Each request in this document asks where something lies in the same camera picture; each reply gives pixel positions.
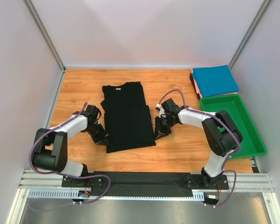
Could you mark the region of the black t-shirt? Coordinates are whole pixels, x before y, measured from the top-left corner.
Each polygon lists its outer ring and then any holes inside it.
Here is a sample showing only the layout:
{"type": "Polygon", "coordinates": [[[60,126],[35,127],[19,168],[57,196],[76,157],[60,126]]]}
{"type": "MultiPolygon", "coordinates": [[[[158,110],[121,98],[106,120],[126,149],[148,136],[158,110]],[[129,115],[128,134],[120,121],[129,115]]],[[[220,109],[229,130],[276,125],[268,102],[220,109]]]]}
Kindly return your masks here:
{"type": "Polygon", "coordinates": [[[102,87],[107,153],[155,146],[149,106],[141,82],[102,87]]]}

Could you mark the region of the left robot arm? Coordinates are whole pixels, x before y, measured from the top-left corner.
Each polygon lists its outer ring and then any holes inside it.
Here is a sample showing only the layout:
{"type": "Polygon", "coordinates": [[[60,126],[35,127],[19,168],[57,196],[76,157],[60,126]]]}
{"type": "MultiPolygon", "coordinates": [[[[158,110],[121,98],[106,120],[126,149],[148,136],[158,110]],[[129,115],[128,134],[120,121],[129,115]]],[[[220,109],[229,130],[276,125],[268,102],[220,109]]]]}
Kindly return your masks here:
{"type": "Polygon", "coordinates": [[[68,158],[68,141],[78,133],[88,133],[96,145],[108,145],[108,133],[99,118],[101,111],[94,105],[84,104],[65,122],[46,129],[40,128],[29,152],[29,165],[39,174],[58,174],[75,179],[88,175],[85,164],[68,158]]]}

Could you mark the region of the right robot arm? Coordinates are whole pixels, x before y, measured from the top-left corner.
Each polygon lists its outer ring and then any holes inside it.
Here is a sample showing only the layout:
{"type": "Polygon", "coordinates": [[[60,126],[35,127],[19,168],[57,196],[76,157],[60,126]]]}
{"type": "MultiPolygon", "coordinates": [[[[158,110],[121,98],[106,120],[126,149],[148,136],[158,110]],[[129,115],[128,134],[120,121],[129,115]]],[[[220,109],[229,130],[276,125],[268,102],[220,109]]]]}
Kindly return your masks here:
{"type": "Polygon", "coordinates": [[[179,107],[173,99],[157,104],[159,115],[155,117],[155,139],[172,133],[176,124],[191,125],[203,129],[211,153],[206,165],[198,175],[186,175],[188,185],[194,188],[211,189],[222,181],[228,159],[240,149],[243,136],[227,111],[203,112],[189,106],[179,107]]]}

